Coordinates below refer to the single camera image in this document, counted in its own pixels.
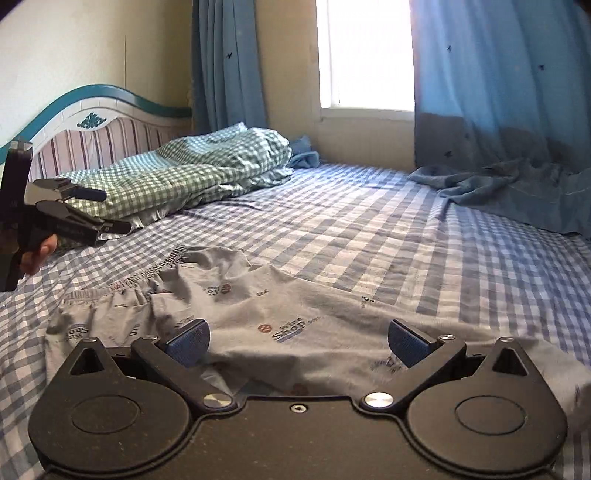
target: blue gingham bed sheet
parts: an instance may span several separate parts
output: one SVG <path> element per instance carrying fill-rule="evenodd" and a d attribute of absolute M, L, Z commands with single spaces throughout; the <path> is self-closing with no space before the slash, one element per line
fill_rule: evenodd
<path fill-rule="evenodd" d="M 125 238 L 55 257 L 0 294 L 0 478 L 41 473 L 27 421 L 46 381 L 45 327 L 72 289 L 107 286 L 179 245 L 223 245 L 286 273 L 499 335 L 539 336 L 591 366 L 591 249 L 477 210 L 445 205 L 406 175 L 325 165 L 285 185 L 185 210 Z M 591 478 L 589 433 L 555 470 Z"/>

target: cream wall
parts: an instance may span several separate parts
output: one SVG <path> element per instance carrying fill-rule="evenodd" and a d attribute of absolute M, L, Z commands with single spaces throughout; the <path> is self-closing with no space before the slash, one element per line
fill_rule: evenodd
<path fill-rule="evenodd" d="M 191 0 L 24 0 L 0 21 L 0 145 L 60 95 L 110 83 L 187 106 Z"/>
<path fill-rule="evenodd" d="M 413 122 L 320 117 L 316 0 L 256 0 L 256 23 L 271 128 L 330 161 L 414 169 Z"/>

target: finger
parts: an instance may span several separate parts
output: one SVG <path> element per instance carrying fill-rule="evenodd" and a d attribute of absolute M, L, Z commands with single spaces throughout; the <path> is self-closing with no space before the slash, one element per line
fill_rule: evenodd
<path fill-rule="evenodd" d="M 51 255 L 51 247 L 45 243 L 41 244 L 41 248 L 33 255 L 33 263 L 41 266 L 47 260 L 47 257 Z"/>
<path fill-rule="evenodd" d="M 27 275 L 33 275 L 36 273 L 37 267 L 35 265 L 34 254 L 32 252 L 27 252 L 22 255 L 20 267 L 21 271 Z"/>
<path fill-rule="evenodd" d="M 48 247 L 48 253 L 47 256 L 51 255 L 53 252 L 56 251 L 57 248 L 57 235 L 52 235 L 48 238 L 46 238 L 45 240 L 43 240 L 43 242 L 41 243 L 41 249 L 43 249 L 43 247 Z"/>

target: elastic waistband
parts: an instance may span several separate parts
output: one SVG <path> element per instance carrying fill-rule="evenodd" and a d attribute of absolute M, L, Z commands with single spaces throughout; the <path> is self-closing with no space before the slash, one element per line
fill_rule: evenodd
<path fill-rule="evenodd" d="M 104 288 L 89 288 L 88 290 L 75 290 L 67 293 L 62 302 L 71 300 L 94 300 L 109 293 L 120 291 L 124 288 L 138 288 L 147 285 L 147 283 L 154 278 L 160 271 L 166 268 L 172 268 L 175 265 L 184 261 L 184 255 L 189 247 L 175 247 L 170 255 L 163 261 L 148 267 L 145 270 L 136 272 L 133 275 L 118 280 L 108 287 Z"/>

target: green gingham pillowcase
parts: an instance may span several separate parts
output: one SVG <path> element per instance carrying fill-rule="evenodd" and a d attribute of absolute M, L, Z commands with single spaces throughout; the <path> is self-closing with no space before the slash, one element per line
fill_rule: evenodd
<path fill-rule="evenodd" d="M 242 123 L 178 138 L 101 170 L 65 174 L 72 182 L 107 192 L 105 202 L 68 203 L 89 215 L 126 219 L 140 228 L 181 208 L 285 183 L 293 172 L 286 167 L 288 143 L 274 130 L 247 129 Z"/>

